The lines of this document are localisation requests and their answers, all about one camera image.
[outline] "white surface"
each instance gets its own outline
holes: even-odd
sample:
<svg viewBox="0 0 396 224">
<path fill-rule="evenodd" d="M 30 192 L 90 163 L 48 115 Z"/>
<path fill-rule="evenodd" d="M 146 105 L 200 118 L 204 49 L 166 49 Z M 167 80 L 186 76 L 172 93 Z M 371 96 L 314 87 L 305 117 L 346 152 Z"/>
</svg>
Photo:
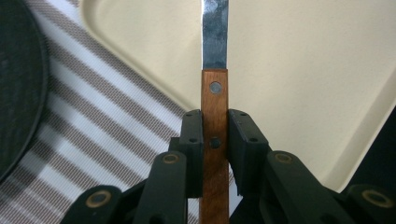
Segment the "white surface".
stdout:
<svg viewBox="0 0 396 224">
<path fill-rule="evenodd" d="M 81 0 L 91 35 L 186 109 L 200 107 L 197 0 Z M 396 99 L 396 1 L 231 1 L 230 108 L 341 190 Z"/>
</svg>

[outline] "rivet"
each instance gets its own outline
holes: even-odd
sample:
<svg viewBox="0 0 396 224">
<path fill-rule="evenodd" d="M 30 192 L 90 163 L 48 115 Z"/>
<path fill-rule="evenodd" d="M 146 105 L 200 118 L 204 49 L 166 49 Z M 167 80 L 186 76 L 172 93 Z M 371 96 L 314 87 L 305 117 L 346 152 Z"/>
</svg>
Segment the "rivet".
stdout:
<svg viewBox="0 0 396 224">
<path fill-rule="evenodd" d="M 212 137 L 210 139 L 209 145 L 210 145 L 211 148 L 219 148 L 220 145 L 221 145 L 221 141 L 217 137 Z"/>
<path fill-rule="evenodd" d="M 220 84 L 220 83 L 218 83 L 218 82 L 215 81 L 215 82 L 210 83 L 209 89 L 210 89 L 210 91 L 211 91 L 213 94 L 219 94 L 219 93 L 221 93 L 222 87 L 221 87 L 221 84 Z"/>
</svg>

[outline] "black round object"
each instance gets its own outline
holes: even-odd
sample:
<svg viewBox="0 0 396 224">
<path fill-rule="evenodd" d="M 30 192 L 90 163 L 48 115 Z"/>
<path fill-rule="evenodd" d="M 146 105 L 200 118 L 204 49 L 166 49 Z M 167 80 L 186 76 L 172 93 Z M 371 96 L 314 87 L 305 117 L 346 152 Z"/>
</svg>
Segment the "black round object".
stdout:
<svg viewBox="0 0 396 224">
<path fill-rule="evenodd" d="M 0 182 L 28 149 L 47 95 L 48 54 L 27 6 L 0 1 Z"/>
</svg>

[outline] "clamp jaw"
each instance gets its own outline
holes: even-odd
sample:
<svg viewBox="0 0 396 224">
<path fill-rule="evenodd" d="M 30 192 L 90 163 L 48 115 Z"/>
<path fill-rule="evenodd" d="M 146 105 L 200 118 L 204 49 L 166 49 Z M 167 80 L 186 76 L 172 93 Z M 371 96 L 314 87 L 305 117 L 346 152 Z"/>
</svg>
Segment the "clamp jaw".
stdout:
<svg viewBox="0 0 396 224">
<path fill-rule="evenodd" d="M 347 195 L 326 189 L 298 157 L 273 151 L 247 113 L 230 109 L 228 120 L 228 160 L 237 192 L 255 200 L 261 214 L 253 220 L 236 208 L 230 223 L 396 223 L 389 192 L 367 185 L 352 186 Z M 192 110 L 146 180 L 124 192 L 112 186 L 86 190 L 62 223 L 187 223 L 187 199 L 202 196 L 203 145 L 201 111 Z"/>
</svg>

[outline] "striped fabric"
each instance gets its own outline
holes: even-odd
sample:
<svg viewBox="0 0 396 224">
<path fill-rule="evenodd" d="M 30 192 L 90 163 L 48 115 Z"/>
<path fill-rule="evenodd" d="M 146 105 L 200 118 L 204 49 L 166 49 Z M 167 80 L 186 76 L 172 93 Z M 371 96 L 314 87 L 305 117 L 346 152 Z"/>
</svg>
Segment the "striped fabric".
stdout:
<svg viewBox="0 0 396 224">
<path fill-rule="evenodd" d="M 89 37 L 78 0 L 25 2 L 47 38 L 49 96 L 30 150 L 0 186 L 0 223 L 59 223 L 85 189 L 146 178 L 184 111 Z M 198 202 L 189 208 L 197 223 Z"/>
</svg>

